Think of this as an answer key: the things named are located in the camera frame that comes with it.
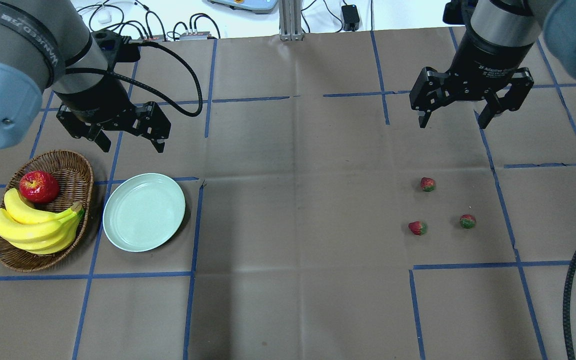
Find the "round plate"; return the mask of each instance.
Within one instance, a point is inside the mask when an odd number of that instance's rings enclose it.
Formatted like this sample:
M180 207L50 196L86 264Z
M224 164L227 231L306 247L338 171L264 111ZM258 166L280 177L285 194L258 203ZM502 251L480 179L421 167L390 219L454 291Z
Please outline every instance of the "round plate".
M185 212L178 183L160 173L142 173L112 192L103 209L103 231L121 250L148 251L173 236Z

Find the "basket rim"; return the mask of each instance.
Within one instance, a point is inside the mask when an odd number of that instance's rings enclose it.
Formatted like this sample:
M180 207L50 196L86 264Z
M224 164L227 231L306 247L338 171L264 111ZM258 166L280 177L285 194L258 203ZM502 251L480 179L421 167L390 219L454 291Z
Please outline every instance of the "basket rim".
M58 264L59 262L64 260L68 255L70 255L70 253L77 247L77 245L80 243L80 241L84 237L84 234L86 233L86 230L87 230L87 226L89 225L89 218L90 218L89 209L90 209L90 203L92 201L92 193L93 193L95 178L94 178L93 169L92 169L92 166L91 166L89 160L84 155L82 155L81 153L78 153L76 151L66 150L66 149L50 150L50 151L46 151L44 153L41 153L39 155L36 155L32 159L29 159L28 161L25 162L25 164L20 166L17 171L14 172L12 177L10 177L10 180L4 189L4 193L9 191L10 189L12 189L15 186L14 183L16 181L16 178L18 178L22 174L25 174L26 169L28 167L32 166L32 164L34 164L36 162L41 162L44 158L50 157L52 155L55 155L57 157L62 157L64 155L71 155L71 156L75 157L78 161L82 162L83 166L87 170L87 174L89 174L90 180L89 180L89 183L86 184L87 185L87 189L86 189L87 196L86 196L86 203L85 203L85 208L84 208L86 211L85 211L84 216L83 216L81 229L79 230L77 236L75 237L72 244L70 244L70 246L68 246L66 249L64 249L62 251L58 251L57 253L55 253L56 256L54 256L54 258L50 262L43 264L41 266L37 266L34 268L29 268L27 266L22 267L21 265L14 264L14 262L12 262L10 259L6 259L6 258L3 258L0 256L0 263L2 263L6 268L9 268L13 271L36 272L36 271L43 271L45 269L49 269L51 267L54 267L56 264ZM0 207L4 208L3 199L1 201ZM17 250L20 252L27 253L27 251L22 250L22 249L17 249Z

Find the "bunch of bananas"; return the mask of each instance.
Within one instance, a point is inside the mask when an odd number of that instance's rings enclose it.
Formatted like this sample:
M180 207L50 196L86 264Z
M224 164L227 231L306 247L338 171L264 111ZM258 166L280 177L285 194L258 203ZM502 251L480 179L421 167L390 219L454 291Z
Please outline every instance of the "bunch of bananas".
M4 205L5 209L0 208L0 237L36 255L68 248L84 214L80 202L62 212L35 209L14 187L4 194Z

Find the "red apple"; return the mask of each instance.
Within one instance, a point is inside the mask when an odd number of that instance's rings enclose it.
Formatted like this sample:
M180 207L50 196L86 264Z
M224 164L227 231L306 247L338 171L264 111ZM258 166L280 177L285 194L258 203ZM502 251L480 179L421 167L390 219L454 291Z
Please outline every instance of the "red apple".
M59 183L45 171L30 171L19 180L19 192L32 203L50 203L59 194Z

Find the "fruit basket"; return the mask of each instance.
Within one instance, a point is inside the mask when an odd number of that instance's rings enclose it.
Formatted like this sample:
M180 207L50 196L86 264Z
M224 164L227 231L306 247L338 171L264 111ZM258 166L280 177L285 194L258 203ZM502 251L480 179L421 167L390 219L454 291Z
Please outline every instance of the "fruit basket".
M39 210L48 212L61 212L75 201L81 202L86 210L82 221L78 224L75 240L70 246L51 253L50 255L35 255L20 248L16 248L0 237L0 263L5 267L18 272L34 272L48 269L64 260L82 240L89 225L89 209L93 192L93 172L90 162L80 153L70 150L53 150L37 155L23 164L7 184L6 191L19 187L19 181L30 171L45 171L57 179L60 191L50 203L36 203Z

